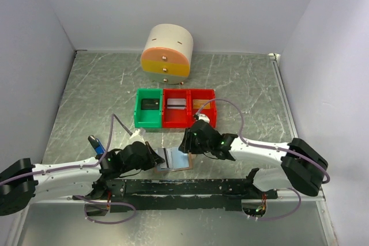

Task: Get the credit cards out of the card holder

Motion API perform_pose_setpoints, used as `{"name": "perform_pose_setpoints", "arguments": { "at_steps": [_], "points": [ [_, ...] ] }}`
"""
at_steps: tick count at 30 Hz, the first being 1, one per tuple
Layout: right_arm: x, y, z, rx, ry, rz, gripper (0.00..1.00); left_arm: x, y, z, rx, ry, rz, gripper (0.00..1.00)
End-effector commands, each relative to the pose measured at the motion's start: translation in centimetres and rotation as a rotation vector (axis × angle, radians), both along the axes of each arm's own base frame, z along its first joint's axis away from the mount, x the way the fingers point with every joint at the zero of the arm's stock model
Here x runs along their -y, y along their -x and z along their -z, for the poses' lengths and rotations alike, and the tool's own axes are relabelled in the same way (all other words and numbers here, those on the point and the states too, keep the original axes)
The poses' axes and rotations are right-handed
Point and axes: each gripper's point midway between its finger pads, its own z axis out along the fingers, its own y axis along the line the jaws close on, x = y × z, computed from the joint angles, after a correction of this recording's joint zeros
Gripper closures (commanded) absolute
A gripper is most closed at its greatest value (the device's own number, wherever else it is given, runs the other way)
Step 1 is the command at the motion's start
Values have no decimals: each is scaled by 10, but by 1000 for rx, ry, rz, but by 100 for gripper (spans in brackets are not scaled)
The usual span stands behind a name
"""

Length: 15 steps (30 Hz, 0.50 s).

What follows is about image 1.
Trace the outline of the tan leather card holder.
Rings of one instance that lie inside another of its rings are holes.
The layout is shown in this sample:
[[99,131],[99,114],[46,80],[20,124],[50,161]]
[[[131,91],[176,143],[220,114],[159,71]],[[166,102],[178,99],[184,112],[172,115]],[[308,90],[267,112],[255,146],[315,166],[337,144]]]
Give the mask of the tan leather card holder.
[[175,172],[175,171],[185,171],[193,168],[193,158],[190,153],[182,153],[177,147],[169,147],[172,152],[172,162],[173,166],[171,170],[168,171],[158,171],[155,167],[156,172]]

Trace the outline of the silver VIP card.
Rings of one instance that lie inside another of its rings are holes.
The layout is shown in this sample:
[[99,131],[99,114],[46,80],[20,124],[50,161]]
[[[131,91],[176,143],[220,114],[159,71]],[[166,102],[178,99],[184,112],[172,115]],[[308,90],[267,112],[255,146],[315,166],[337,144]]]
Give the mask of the silver VIP card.
[[167,109],[186,109],[186,99],[169,98],[167,99]]

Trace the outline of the silver crest card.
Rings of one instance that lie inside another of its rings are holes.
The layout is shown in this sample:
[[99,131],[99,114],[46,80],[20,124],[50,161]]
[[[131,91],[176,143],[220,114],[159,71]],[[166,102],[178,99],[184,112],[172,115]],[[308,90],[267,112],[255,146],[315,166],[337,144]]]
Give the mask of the silver crest card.
[[158,148],[157,154],[164,160],[161,164],[159,164],[156,169],[158,171],[168,171],[172,169],[172,152],[170,148]]

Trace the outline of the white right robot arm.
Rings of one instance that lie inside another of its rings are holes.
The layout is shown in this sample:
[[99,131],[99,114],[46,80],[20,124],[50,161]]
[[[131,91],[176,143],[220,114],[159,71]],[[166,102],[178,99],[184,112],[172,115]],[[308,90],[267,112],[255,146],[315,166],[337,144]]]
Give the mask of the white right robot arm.
[[251,180],[244,186],[250,198],[264,191],[294,188],[307,196],[317,196],[328,180],[328,162],[307,142],[293,138],[287,143],[253,141],[236,134],[220,134],[204,120],[196,121],[184,133],[179,150],[190,154],[209,153],[219,160],[256,161],[269,169],[253,169]]

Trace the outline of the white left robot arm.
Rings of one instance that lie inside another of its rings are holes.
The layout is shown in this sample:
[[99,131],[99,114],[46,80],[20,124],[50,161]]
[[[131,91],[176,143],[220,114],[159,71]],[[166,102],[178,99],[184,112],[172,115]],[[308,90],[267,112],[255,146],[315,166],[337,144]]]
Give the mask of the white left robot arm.
[[31,203],[69,195],[101,199],[108,180],[164,163],[148,142],[135,141],[98,157],[63,164],[33,164],[22,158],[1,172],[1,215],[11,215]]

